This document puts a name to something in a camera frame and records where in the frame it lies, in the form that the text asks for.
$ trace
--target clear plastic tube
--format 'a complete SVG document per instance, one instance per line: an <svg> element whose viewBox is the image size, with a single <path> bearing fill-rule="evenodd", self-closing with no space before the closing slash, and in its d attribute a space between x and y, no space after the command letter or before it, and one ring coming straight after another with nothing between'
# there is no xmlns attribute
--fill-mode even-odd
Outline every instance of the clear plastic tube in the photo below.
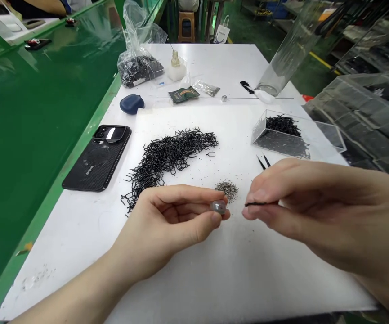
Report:
<svg viewBox="0 0 389 324"><path fill-rule="evenodd" d="M326 8L322 1L305 0L298 18L266 68L257 89L274 97L280 94L319 39L314 31Z"/></svg>

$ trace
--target person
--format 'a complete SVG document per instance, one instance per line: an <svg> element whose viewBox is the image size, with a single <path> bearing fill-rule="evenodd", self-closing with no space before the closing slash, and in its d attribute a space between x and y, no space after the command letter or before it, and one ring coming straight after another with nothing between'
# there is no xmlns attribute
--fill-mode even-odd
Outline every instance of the person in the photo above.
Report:
<svg viewBox="0 0 389 324"><path fill-rule="evenodd" d="M0 7L12 8L22 19L63 18L90 4L91 0L0 0Z"/></svg>
<svg viewBox="0 0 389 324"><path fill-rule="evenodd" d="M219 199L227 203L221 191L187 185L144 190L109 251L11 323L104 322L133 285L230 218L210 210ZM389 311L389 175L287 158L253 180L246 202L268 203L245 207L246 219L352 273Z"/></svg>

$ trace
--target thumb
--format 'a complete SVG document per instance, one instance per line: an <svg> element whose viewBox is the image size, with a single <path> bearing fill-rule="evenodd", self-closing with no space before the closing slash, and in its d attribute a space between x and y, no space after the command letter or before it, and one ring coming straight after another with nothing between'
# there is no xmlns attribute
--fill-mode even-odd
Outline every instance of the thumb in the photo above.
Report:
<svg viewBox="0 0 389 324"><path fill-rule="evenodd" d="M270 229L290 239L305 244L327 242L331 235L329 227L314 218L296 213L279 205L269 204L255 209L255 216Z"/></svg>
<svg viewBox="0 0 389 324"><path fill-rule="evenodd" d="M221 223L221 215L207 211L184 223L171 226L170 235L174 252L182 251L194 244L203 242Z"/></svg>

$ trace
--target left hand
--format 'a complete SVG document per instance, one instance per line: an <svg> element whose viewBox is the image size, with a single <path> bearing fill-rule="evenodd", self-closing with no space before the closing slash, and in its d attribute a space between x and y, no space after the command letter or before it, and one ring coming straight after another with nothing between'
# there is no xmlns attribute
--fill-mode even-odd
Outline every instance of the left hand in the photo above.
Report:
<svg viewBox="0 0 389 324"><path fill-rule="evenodd" d="M211 211L214 200L228 202L223 191L188 185L145 189L109 252L133 283L147 279L229 219L229 210Z"/></svg>

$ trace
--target metal ball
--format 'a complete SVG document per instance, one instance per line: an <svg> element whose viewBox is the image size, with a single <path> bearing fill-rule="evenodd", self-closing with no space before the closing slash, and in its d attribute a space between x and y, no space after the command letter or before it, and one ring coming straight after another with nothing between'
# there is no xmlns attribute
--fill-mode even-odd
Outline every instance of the metal ball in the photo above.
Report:
<svg viewBox="0 0 389 324"><path fill-rule="evenodd" d="M224 200L215 200L211 202L211 209L221 215L226 213L226 202Z"/></svg>

